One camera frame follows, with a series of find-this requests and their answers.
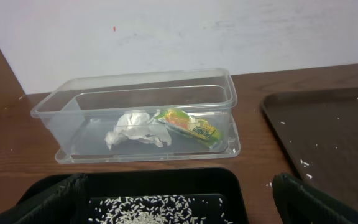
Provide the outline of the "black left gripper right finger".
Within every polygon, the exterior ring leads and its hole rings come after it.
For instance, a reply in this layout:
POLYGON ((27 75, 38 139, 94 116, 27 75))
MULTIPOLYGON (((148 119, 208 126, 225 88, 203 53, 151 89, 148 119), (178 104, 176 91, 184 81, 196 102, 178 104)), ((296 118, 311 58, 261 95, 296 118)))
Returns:
POLYGON ((276 175, 272 192, 285 224, 358 224, 358 211, 290 174, 276 175))

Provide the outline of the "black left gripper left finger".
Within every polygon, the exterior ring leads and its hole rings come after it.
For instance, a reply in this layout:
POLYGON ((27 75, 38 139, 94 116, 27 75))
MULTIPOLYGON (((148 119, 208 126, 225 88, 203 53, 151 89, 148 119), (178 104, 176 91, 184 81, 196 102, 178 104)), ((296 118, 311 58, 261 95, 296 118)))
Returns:
POLYGON ((74 174, 0 214, 0 224, 86 223, 88 177, 74 174))

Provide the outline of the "white napkin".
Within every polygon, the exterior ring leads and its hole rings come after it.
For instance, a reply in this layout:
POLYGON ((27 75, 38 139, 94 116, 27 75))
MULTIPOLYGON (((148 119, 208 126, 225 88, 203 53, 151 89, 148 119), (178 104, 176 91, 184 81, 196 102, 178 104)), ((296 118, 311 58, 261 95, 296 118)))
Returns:
POLYGON ((172 144, 167 127, 145 112, 122 115, 113 131, 107 132, 104 140, 110 150, 126 140, 154 144, 157 147, 172 144))

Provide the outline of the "green yellow wrapper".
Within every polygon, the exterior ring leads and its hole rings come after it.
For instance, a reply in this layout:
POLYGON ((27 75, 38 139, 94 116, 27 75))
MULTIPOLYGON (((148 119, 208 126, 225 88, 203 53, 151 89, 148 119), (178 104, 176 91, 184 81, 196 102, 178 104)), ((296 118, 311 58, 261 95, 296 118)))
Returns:
POLYGON ((155 114, 154 119, 184 136, 195 138, 209 149, 217 147, 223 140, 220 130, 208 120, 189 115, 181 109, 163 110, 155 114))

